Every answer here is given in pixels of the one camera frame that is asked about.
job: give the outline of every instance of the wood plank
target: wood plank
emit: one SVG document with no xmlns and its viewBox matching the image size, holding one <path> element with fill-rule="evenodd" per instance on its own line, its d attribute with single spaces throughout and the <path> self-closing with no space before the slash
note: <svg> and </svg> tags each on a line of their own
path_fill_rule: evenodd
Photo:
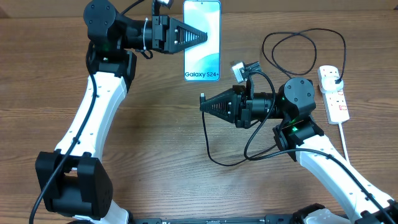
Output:
<svg viewBox="0 0 398 224">
<path fill-rule="evenodd" d="M 325 27 L 347 41 L 345 93 L 351 119 L 344 124 L 352 165 L 370 182 L 398 197 L 398 14 L 394 11 L 270 12 L 225 14 L 222 25 L 221 80 L 187 83 L 183 53 L 138 56 L 137 75 L 109 130 L 104 166 L 113 181 L 114 199 L 138 217 L 258 217 L 292 213 L 312 203 L 343 211 L 307 170 L 288 156 L 225 168 L 205 152 L 200 93 L 213 96 L 234 85 L 229 62 L 260 61 L 276 88 L 287 77 L 260 53 L 270 32 Z M 71 124 L 87 82 L 84 56 L 88 39 L 82 18 L 0 20 L 0 223 L 26 223 L 39 194 L 34 162 L 40 151 L 52 151 Z M 341 68 L 338 36 L 312 32 L 320 65 Z M 270 38 L 269 52 L 282 37 Z M 277 49 L 278 62 L 306 70 L 313 48 L 292 39 Z M 306 78 L 318 87 L 316 70 Z M 257 91 L 269 91 L 255 78 Z M 341 150 L 337 126 L 327 124 L 323 100 L 316 91 L 313 116 Z M 242 158 L 252 133 L 206 116 L 210 147 L 218 161 Z M 273 145 L 268 121 L 252 151 Z M 40 206 L 37 223 L 65 223 L 67 218 Z"/>
<path fill-rule="evenodd" d="M 223 13 L 238 12 L 299 12 L 299 11 L 357 11 L 357 10 L 393 10 L 398 0 L 220 0 Z M 82 16 L 90 0 L 0 0 L 0 7 L 12 18 L 28 17 L 75 17 Z M 112 0 L 121 12 L 134 0 Z M 166 14 L 182 14 L 184 0 L 174 0 L 170 10 L 162 9 Z M 150 15 L 152 0 L 140 3 L 128 12 L 129 15 Z"/>
</svg>

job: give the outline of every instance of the wooden tabletop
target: wooden tabletop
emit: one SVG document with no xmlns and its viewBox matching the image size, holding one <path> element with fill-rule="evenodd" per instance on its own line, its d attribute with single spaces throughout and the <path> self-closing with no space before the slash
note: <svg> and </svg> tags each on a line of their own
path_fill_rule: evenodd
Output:
<svg viewBox="0 0 398 224">
<path fill-rule="evenodd" d="M 258 217 L 292 213 L 313 203 L 342 214 L 322 184 L 287 155 L 221 167 L 206 155 L 199 96 L 236 84 L 229 63 L 260 61 L 278 88 L 287 77 L 261 54 L 265 35 L 313 27 L 334 29 L 347 42 L 345 95 L 351 119 L 344 125 L 352 165 L 371 183 L 398 198 L 398 12 L 267 12 L 223 14 L 221 80 L 187 83 L 183 53 L 138 55 L 136 78 L 116 113 L 104 146 L 103 164 L 113 199 L 135 217 Z M 83 98 L 88 73 L 87 30 L 82 18 L 0 20 L 0 223 L 27 223 L 40 192 L 34 169 L 40 151 L 53 151 Z M 313 116 L 340 151 L 338 127 L 329 125 L 318 91 L 317 69 L 341 69 L 343 44 L 334 34 L 308 33 L 318 48 L 315 69 L 305 78 L 316 88 Z M 271 37 L 267 52 L 280 39 Z M 280 45 L 278 62 L 302 72 L 313 47 L 297 37 Z M 269 91 L 255 78 L 257 91 Z M 236 129 L 206 115 L 211 152 L 220 162 L 242 159 L 253 129 Z M 251 151 L 274 144 L 269 120 Z M 65 223 L 42 204 L 36 223 Z"/>
</svg>

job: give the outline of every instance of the white power strip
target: white power strip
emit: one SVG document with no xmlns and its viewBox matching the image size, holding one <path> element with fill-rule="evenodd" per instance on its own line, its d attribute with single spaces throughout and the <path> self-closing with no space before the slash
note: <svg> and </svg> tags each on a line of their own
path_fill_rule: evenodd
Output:
<svg viewBox="0 0 398 224">
<path fill-rule="evenodd" d="M 318 77 L 319 77 L 319 83 L 324 83 L 325 80 L 330 80 L 332 78 L 339 77 L 338 69 L 331 65 L 321 66 L 318 69 Z M 329 90 L 326 93 L 322 91 L 322 96 L 329 124 L 338 124 L 339 126 L 341 142 L 343 143 L 345 158 L 347 162 L 349 162 L 344 133 L 343 133 L 343 127 L 341 125 L 343 122 L 349 120 L 349 114 L 348 114 L 347 102 L 344 96 L 344 92 L 343 90 L 339 89 L 340 89 L 339 86 L 336 86 L 336 89 L 334 90 L 329 88 Z"/>
</svg>

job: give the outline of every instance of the smartphone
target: smartphone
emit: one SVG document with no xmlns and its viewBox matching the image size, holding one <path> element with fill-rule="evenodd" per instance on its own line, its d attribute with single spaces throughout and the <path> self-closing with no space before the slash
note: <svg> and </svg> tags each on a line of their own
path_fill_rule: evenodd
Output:
<svg viewBox="0 0 398 224">
<path fill-rule="evenodd" d="M 207 41 L 185 49 L 186 81 L 218 81 L 220 79 L 221 3 L 219 1 L 186 0 L 184 23 L 207 33 Z"/>
</svg>

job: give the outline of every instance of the blue phone screen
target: blue phone screen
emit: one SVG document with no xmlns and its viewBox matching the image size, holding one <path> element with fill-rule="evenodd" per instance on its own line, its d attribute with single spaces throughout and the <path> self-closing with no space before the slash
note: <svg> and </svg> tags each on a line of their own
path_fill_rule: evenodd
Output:
<svg viewBox="0 0 398 224">
<path fill-rule="evenodd" d="M 207 32 L 207 41 L 185 49 L 184 77 L 187 81 L 220 79 L 220 2 L 185 1 L 184 23 Z"/>
</svg>

